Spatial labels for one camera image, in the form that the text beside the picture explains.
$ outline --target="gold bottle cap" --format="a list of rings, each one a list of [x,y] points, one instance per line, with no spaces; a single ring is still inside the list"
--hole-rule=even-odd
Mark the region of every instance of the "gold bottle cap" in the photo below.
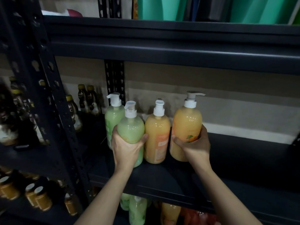
[[[10,77],[9,77],[9,80],[10,80],[10,81],[15,81],[15,80],[16,80],[16,77],[10,76]]]
[[[46,86],[46,83],[45,83],[45,81],[44,80],[40,80],[40,86]]]
[[[34,186],[35,186],[35,184],[34,184],[34,183],[31,183],[31,184],[29,184],[28,186],[26,186],[25,190],[26,190],[26,191],[29,191],[29,190],[33,189]]]
[[[66,95],[66,99],[68,102],[73,101],[73,97],[71,95]]]
[[[79,84],[79,85],[78,85],[78,89],[85,89],[84,84]]]
[[[43,186],[37,187],[37,188],[35,189],[35,194],[38,194],[38,193],[42,192],[43,188],[44,188]]]
[[[88,89],[88,91],[93,91],[94,90],[94,86],[93,85],[89,85],[86,88]]]
[[[0,183],[6,182],[9,179],[9,176],[5,176],[0,179]]]
[[[22,94],[22,91],[19,90],[19,89],[12,89],[12,90],[11,90],[11,93],[14,94],[14,95],[21,95],[21,94]]]

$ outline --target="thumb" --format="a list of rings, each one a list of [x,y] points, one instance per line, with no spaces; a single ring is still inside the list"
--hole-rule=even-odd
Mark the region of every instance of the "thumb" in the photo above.
[[[148,137],[149,136],[146,133],[141,137],[141,139],[137,142],[137,145],[139,146],[139,148],[144,145],[144,143],[147,141]]]
[[[172,136],[171,137],[172,138],[172,140],[173,140],[173,142],[175,143],[175,144],[177,144],[179,147],[181,147],[181,148],[184,148],[184,142],[181,140],[181,139],[179,139],[178,137],[176,137],[176,136]]]

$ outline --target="pump bottle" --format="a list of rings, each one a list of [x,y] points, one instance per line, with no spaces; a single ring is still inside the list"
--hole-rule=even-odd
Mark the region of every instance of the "pump bottle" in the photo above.
[[[145,126],[143,120],[137,116],[135,109],[135,102],[128,101],[125,104],[125,117],[121,119],[118,124],[118,133],[127,143],[135,144],[145,133]],[[140,165],[143,161],[144,146],[140,148],[139,155],[134,167]]]
[[[202,115],[200,111],[196,109],[196,95],[204,96],[205,94],[198,91],[188,91],[184,106],[175,112],[173,118],[171,135],[187,143],[198,139],[202,127]],[[172,140],[170,142],[170,154],[178,161],[188,161],[182,149]]]
[[[119,124],[120,120],[125,117],[125,109],[120,99],[120,93],[114,92],[107,96],[110,99],[111,105],[105,113],[105,127],[107,134],[108,147],[112,149],[111,139],[113,128]]]
[[[165,160],[170,135],[170,120],[165,116],[164,101],[155,101],[153,114],[145,122],[145,133],[149,135],[145,143],[144,158],[147,162],[158,164]]]

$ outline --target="bottle cap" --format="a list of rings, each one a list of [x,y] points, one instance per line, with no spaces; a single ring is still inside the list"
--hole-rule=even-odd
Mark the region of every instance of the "bottle cap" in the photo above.
[[[5,176],[0,179],[0,183],[6,182],[9,179],[9,176]]]
[[[28,186],[26,186],[25,190],[26,190],[26,191],[29,191],[29,190],[31,190],[34,186],[35,186],[35,184],[34,184],[34,183],[31,183],[31,184],[29,184]]]
[[[16,80],[16,77],[14,77],[14,76],[9,77],[9,81],[15,81],[15,80]]]
[[[93,85],[88,85],[86,88],[88,89],[88,91],[93,91],[94,90],[94,86]]]
[[[141,197],[137,197],[137,196],[134,196],[134,199],[135,199],[135,201],[137,201],[137,202],[139,202],[139,201],[141,201]]]
[[[136,102],[128,101],[125,104],[125,117],[127,118],[135,118],[137,116],[137,110],[135,109]]]
[[[72,95],[66,95],[67,102],[73,101]]]
[[[187,98],[185,99],[184,106],[187,108],[195,108],[197,104],[197,102],[195,101],[196,95],[204,96],[205,94],[199,91],[187,91]]]
[[[153,114],[155,116],[161,117],[165,115],[165,109],[163,108],[163,105],[165,104],[162,99],[157,99],[155,101],[155,108],[153,109]]]
[[[107,96],[107,98],[110,99],[110,104],[112,106],[121,106],[122,105],[122,101],[120,99],[120,93],[118,92],[114,92],[114,93],[111,93]]]
[[[21,94],[22,94],[22,91],[19,90],[19,89],[12,89],[12,90],[11,90],[11,93],[14,94],[14,95],[21,95]]]
[[[46,86],[45,81],[44,80],[40,80],[40,86]]]
[[[79,84],[79,85],[78,85],[78,89],[85,89],[84,84]]]
[[[40,193],[43,190],[43,186],[39,186],[35,189],[35,193]]]

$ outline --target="white pump dispenser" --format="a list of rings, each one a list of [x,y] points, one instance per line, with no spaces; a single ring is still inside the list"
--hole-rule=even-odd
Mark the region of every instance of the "white pump dispenser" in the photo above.
[[[197,104],[197,102],[195,101],[196,95],[204,96],[205,94],[199,91],[187,91],[187,98],[185,99],[184,106],[187,108],[195,108]]]
[[[137,110],[135,109],[136,102],[127,101],[125,104],[125,117],[135,118],[137,116]]]
[[[114,92],[114,93],[111,93],[107,96],[107,98],[110,99],[110,104],[111,106],[121,106],[122,105],[122,101],[120,99],[120,93],[118,92]]]
[[[162,99],[157,99],[155,101],[155,108],[153,110],[153,114],[155,116],[158,116],[158,117],[162,117],[165,115],[165,109],[163,108],[163,105],[165,104],[164,101]]]

